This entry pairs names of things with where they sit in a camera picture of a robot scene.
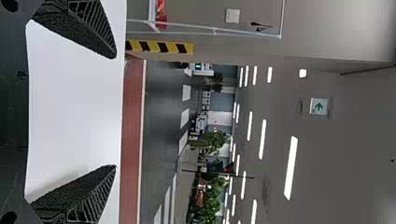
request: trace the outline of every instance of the white floor marking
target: white floor marking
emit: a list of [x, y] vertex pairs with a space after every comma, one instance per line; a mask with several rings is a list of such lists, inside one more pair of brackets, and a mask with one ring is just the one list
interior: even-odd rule
[[163, 214], [163, 205], [161, 204], [157, 210], [157, 213], [155, 214], [154, 224], [161, 224], [161, 218], [163, 217], [162, 214]]
[[189, 121], [190, 109], [186, 109], [181, 113], [180, 129]]
[[188, 101], [191, 98], [191, 86], [183, 85], [183, 97], [181, 101]]
[[170, 222], [170, 224], [174, 224], [174, 222], [175, 222], [176, 183], [177, 183], [177, 174], [174, 175], [174, 178], [172, 181], [171, 222]]
[[168, 190], [165, 193], [165, 202], [164, 202], [164, 205], [163, 205], [163, 224], [168, 224], [169, 223], [170, 197], [171, 197], [171, 187], [169, 187]]
[[178, 155], [181, 154], [181, 152], [184, 149], [184, 146], [186, 146], [188, 138], [189, 138], [189, 131], [186, 131], [178, 141]]

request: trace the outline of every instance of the white wall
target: white wall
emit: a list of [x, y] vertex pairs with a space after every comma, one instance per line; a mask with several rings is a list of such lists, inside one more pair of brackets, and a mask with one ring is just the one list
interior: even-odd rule
[[233, 113], [223, 111], [209, 111], [208, 125], [221, 125], [221, 126], [232, 126], [233, 125]]
[[[118, 57], [109, 60], [30, 21], [29, 202], [105, 164], [120, 166], [125, 1], [103, 0]], [[120, 170], [100, 223], [119, 222]]]

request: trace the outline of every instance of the sign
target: sign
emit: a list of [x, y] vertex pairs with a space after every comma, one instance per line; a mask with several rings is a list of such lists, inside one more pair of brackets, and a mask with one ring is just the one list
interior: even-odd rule
[[329, 114], [329, 98], [311, 98], [309, 114], [327, 116]]

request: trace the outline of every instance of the black object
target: black object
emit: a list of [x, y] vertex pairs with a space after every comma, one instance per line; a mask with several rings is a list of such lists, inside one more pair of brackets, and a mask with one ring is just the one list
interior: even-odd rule
[[32, 203], [44, 223], [97, 223], [105, 208], [116, 166], [103, 166]]
[[[57, 34], [108, 58], [115, 57], [116, 47], [112, 43], [114, 38], [111, 31], [109, 33], [105, 12], [97, 0], [0, 2], [0, 224], [42, 224], [33, 207], [24, 199], [29, 142], [29, 69], [25, 26], [35, 16], [36, 21]], [[95, 4], [91, 23], [84, 21], [84, 16], [79, 19], [83, 2]], [[77, 11], [70, 8], [72, 3], [78, 3]]]
[[114, 36], [99, 0], [46, 0], [33, 20], [109, 59], [117, 56]]

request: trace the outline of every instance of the fluorescent light panel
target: fluorescent light panel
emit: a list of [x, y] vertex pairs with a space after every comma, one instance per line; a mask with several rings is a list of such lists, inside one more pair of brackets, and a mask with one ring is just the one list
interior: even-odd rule
[[238, 104], [238, 106], [236, 107], [236, 123], [239, 122], [239, 107], [240, 105]]
[[250, 141], [251, 135], [251, 122], [253, 121], [253, 112], [248, 113], [248, 125], [247, 125], [247, 141]]
[[272, 81], [272, 67], [268, 67], [268, 73], [267, 73], [267, 83], [271, 83]]
[[250, 224], [256, 224], [256, 212], [257, 212], [257, 201], [253, 200], [253, 206], [251, 208], [251, 221]]
[[228, 194], [231, 195], [232, 192], [233, 192], [233, 178], [230, 177], [230, 185], [228, 187]]
[[231, 212], [231, 215], [234, 216], [235, 215], [235, 204], [236, 204], [236, 196], [233, 196], [233, 211]]
[[259, 159], [262, 160], [262, 156], [264, 154], [264, 144], [265, 144], [265, 131], [267, 129], [267, 120], [264, 119], [262, 121], [262, 137], [260, 140], [260, 148], [259, 148]]
[[228, 192], [225, 192], [224, 207], [227, 207], [227, 202], [228, 202]]
[[256, 82], [257, 82], [257, 66], [254, 66], [254, 70], [253, 70], [253, 86], [256, 86]]
[[242, 88], [243, 80], [244, 80], [244, 68], [241, 67], [241, 73], [239, 74], [239, 88]]
[[299, 77], [300, 78], [306, 77], [306, 70], [305, 69], [300, 69]]
[[240, 156], [238, 154], [238, 156], [236, 156], [236, 168], [235, 168], [235, 175], [238, 176], [239, 174], [239, 161], [240, 161]]
[[233, 137], [231, 136], [230, 152], [233, 152]]
[[247, 172], [244, 171], [244, 175], [242, 177], [242, 188], [241, 188], [241, 200], [244, 200], [245, 198], [245, 186], [247, 183]]
[[236, 143], [233, 144], [233, 162], [235, 162]]
[[233, 119], [235, 119], [235, 112], [236, 112], [236, 102], [233, 103]]
[[246, 67], [246, 73], [245, 73], [245, 87], [248, 86], [248, 66]]
[[290, 200], [291, 188], [293, 185], [294, 165], [297, 156], [297, 146], [298, 146], [298, 138], [292, 136], [290, 140], [289, 161], [288, 161], [288, 169], [286, 172], [285, 191], [284, 191], [285, 197], [288, 201]]

